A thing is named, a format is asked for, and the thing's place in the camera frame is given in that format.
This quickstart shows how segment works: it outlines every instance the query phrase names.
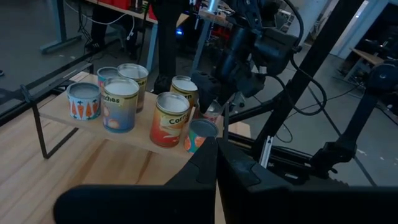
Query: corn can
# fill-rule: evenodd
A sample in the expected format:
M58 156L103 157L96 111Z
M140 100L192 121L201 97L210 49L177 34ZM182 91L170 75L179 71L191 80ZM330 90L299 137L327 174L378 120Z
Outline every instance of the corn can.
M150 140L162 147L174 147L180 140L189 101L178 93L165 92L156 98Z
M207 119L191 121L188 134L184 140L184 148L194 154L205 142L206 138L215 138L218 135L217 126Z
M101 114L100 88L92 83L78 82L68 86L69 115L72 118L88 121Z
M118 66L119 75L124 78L131 78L139 85L137 113L144 108L145 90L148 80L148 70L134 63L124 63Z
M103 67L97 70L98 86L101 93L104 93L104 82L107 78L119 76L118 69L115 67Z
M198 87L191 81L190 77L177 75L176 77L173 77L170 92L179 93L189 101L189 110L185 123L188 122L191 115L191 110L198 95Z
M114 77L104 82L103 124L114 133L130 131L135 124L139 86L134 80Z

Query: gray floor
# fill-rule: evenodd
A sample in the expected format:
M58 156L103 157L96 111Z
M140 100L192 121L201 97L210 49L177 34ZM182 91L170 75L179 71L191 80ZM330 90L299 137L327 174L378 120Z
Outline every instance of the gray floor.
M65 14L68 35L70 37L77 35L77 14L69 8L65 8ZM45 0L1 1L0 26L3 30L7 30L7 32L3 32L0 35L0 69L3 69L6 73L5 77L0 77L0 88L15 90L20 84L32 82L83 54L84 40L50 55L40 54L39 47L55 39L52 13ZM150 32L147 34L144 49L148 49L149 36ZM94 60L95 68L117 66L120 63L131 62L126 54L119 51L119 48L119 45L113 45L108 50L111 55L117 58L106 54L101 59ZM304 56L305 50L296 55L297 61L300 62ZM340 63L340 59L329 56L315 76L315 79L324 86L328 97L339 95L352 88L351 85L333 78L333 76L338 75L335 72L335 68ZM141 64L146 64L146 55L143 55ZM186 75L191 64L192 61L190 60L178 58L178 75ZM208 71L209 67L209 60L204 58L200 68ZM291 69L292 66L289 65L280 74L280 77L285 82L294 75L294 71L291 71ZM157 70L155 69L149 77L148 90L152 88L151 86L153 85L156 74ZM261 101L268 100L280 90L281 87L275 80L267 80L266 87L257 94L257 97ZM14 100L6 105L1 105L0 112L17 102ZM358 102L358 99L349 95L328 102L326 109L341 131L348 124ZM302 108L314 103L315 100L306 91L297 106ZM250 98L246 100L245 108L238 108L238 110L244 110L258 104L257 100ZM263 114L245 121L247 124L250 124L253 137L258 135L268 116L269 114ZM293 147L311 154L314 154L321 148L324 142L334 141L338 137L323 114L311 117L296 114L289 118L285 124L291 130L294 139L290 144L282 143L276 139L274 141L275 144ZM380 111L375 110L358 139L359 150L357 157L364 164L377 185L398 185L398 152L395 150L398 145L397 134L398 127L391 123ZM284 128L279 130L278 135L282 139L289 139L289 134ZM369 185L369 182L354 161L347 164L339 164L336 168L339 173L336 175L333 174L334 178L347 182L350 185Z

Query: red box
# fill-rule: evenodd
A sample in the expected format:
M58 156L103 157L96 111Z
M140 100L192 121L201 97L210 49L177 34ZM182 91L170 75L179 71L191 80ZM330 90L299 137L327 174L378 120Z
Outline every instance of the red box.
M112 5L113 4L113 0L99 0L100 2L103 2L103 3L105 3L105 4L110 4L110 5Z
M130 9L131 0L112 0L113 6L121 9Z

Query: person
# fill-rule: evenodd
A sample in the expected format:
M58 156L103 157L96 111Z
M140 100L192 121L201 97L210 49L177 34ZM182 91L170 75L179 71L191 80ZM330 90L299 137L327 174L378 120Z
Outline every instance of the person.
M101 22L101 23L109 23L112 21L115 21L119 17L121 17L123 13L108 9L107 7L103 7L100 5L95 4L93 8L93 16L92 19L96 22ZM134 30L133 30L133 35L130 36L129 40L126 40L126 48L127 51L129 52L130 58L133 60L137 60L137 49L138 45L136 45L137 42L137 31L139 30L138 24L140 23L137 18L134 18ZM99 24L93 22L91 26L91 38L93 41L85 45L86 50L88 51L93 51L95 48L100 48L105 45L105 35L106 35L106 28L108 25L104 24ZM131 27L133 26L133 18L131 16L123 16L120 18L116 23L121 24L124 29L126 30L126 33L129 35L131 31Z

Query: blue light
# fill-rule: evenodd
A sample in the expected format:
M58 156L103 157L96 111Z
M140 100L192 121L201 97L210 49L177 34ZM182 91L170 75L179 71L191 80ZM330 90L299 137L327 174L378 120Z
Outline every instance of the blue light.
M182 32L181 29L177 29L177 30L175 31L175 33L176 33L177 35L184 35L184 32Z

